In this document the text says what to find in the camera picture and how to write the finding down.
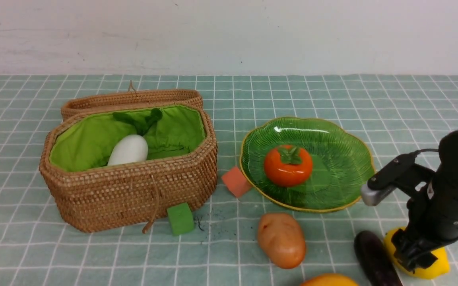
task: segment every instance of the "black cable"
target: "black cable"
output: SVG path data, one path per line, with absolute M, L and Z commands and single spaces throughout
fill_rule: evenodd
M 439 150 L 438 149 L 434 149 L 434 148 L 427 148 L 427 149 L 416 150 L 415 152 L 412 152 L 411 154 L 413 154 L 416 157 L 420 153 L 423 153 L 423 152 L 439 152 Z

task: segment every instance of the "orange sponge cube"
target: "orange sponge cube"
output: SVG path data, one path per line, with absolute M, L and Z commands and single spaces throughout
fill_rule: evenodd
M 222 175 L 222 181 L 235 197 L 241 197 L 252 188 L 252 185 L 236 166 Z

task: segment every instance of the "green sponge cube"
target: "green sponge cube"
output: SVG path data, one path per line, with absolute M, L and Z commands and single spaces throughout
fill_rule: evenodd
M 194 217 L 188 203 L 180 203 L 167 209 L 173 235 L 179 236 L 194 230 Z

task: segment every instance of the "sponge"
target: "sponge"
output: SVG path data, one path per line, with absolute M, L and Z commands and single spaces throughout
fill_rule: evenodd
M 188 203 L 180 203 L 168 208 L 167 216 L 174 236 L 186 234 L 195 228 L 194 218 Z
M 236 166 L 229 170 L 229 172 L 222 175 L 222 181 L 229 192 L 231 192 L 235 197 L 241 197 L 252 188 L 252 185 L 247 181 L 247 178 L 245 178 L 243 173 Z
M 393 262 L 395 266 L 397 266 L 397 268 L 399 268 L 402 272 L 405 272 L 407 275 L 410 275 L 415 278 L 427 279 L 427 280 L 435 279 L 441 275 L 444 275 L 450 272 L 450 264 L 448 263 L 448 256 L 446 254 L 446 249 L 444 247 L 438 248 L 437 250 L 434 250 L 432 252 L 432 254 L 438 258 L 438 260 L 436 260 L 436 262 L 434 262 L 434 264 L 432 264 L 429 268 L 427 269 L 417 268 L 415 269 L 414 274 L 412 272 L 407 271 L 405 268 L 403 268 L 400 265 L 400 263 L 397 262 L 397 259 L 395 258 L 395 256 L 393 256 L 393 254 L 395 253 L 395 246 L 391 242 L 391 237 L 399 229 L 404 230 L 405 228 L 395 228 L 393 230 L 390 230 L 386 234 L 385 239 L 383 241 L 383 244 L 385 246 L 389 259 Z

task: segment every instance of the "green fabric lining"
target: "green fabric lining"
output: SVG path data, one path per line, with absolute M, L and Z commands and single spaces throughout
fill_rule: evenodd
M 144 136 L 149 147 L 147 160 L 189 154 L 205 139 L 206 131 L 198 111 L 184 105 L 169 105 L 160 109 L 162 119 Z M 120 112 L 137 119 L 148 116 L 151 108 Z M 103 167 L 107 165 L 116 144 L 131 134 L 136 134 L 135 128 L 115 120 L 112 112 L 93 114 L 58 136 L 49 159 L 51 164 L 66 172 Z

